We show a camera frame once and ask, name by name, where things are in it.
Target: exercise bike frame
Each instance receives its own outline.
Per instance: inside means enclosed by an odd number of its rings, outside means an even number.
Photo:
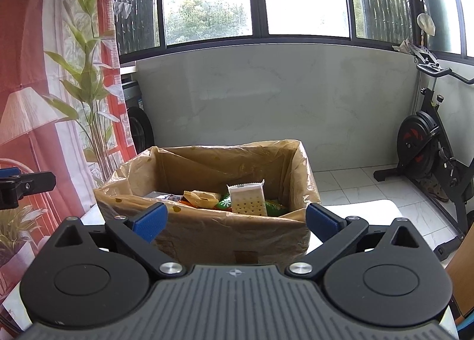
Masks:
[[[452,240],[438,245],[434,249],[434,253],[440,261],[447,259],[450,253],[459,248],[461,242],[464,240],[470,224],[468,223],[468,215],[466,214],[466,201],[472,197],[471,194],[465,194],[466,189],[470,186],[471,180],[474,177],[474,158],[469,166],[454,158],[451,144],[447,138],[446,130],[443,126],[441,118],[438,114],[439,104],[433,104],[434,91],[429,88],[423,88],[421,94],[424,96],[420,111],[430,115],[435,121],[435,127],[422,144],[417,146],[411,152],[411,155],[405,162],[399,162],[398,166],[393,169],[378,170],[374,172],[374,178],[377,181],[384,181],[386,177],[394,175],[403,175],[406,165],[415,158],[418,153],[431,141],[433,138],[438,139],[440,145],[439,157],[435,159],[432,168],[432,174],[436,177],[441,188],[445,191],[448,198],[454,203],[456,207],[457,221],[451,214],[438,202],[438,200],[428,193],[418,181],[407,177],[418,189],[420,189],[425,196],[436,206],[436,208],[446,217],[457,232],[457,236]]]

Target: washing machine door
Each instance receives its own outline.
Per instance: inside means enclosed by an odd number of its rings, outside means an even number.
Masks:
[[[133,144],[137,154],[148,149],[155,144],[153,129],[146,113],[138,106],[127,109],[132,133]]]

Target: green snack package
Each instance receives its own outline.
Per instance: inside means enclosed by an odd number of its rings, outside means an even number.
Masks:
[[[288,213],[288,208],[280,205],[278,200],[265,200],[265,207],[269,217],[281,217]]]
[[[214,209],[220,211],[232,211],[230,205],[230,194],[226,194],[224,197],[222,197],[222,200],[220,200],[217,205],[214,206]]]

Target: crosshair symbol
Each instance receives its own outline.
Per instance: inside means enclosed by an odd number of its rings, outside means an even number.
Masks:
[[[231,271],[228,272],[231,276],[234,277],[239,277],[241,274],[243,274],[243,271],[240,269],[232,269]]]

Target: curtain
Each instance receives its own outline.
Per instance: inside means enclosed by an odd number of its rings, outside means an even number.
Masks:
[[[0,212],[0,315],[13,323],[17,284],[44,242],[65,217],[83,216],[92,189],[136,153],[113,0],[0,2],[0,168],[57,179],[53,191]],[[0,327],[0,340],[11,333]]]

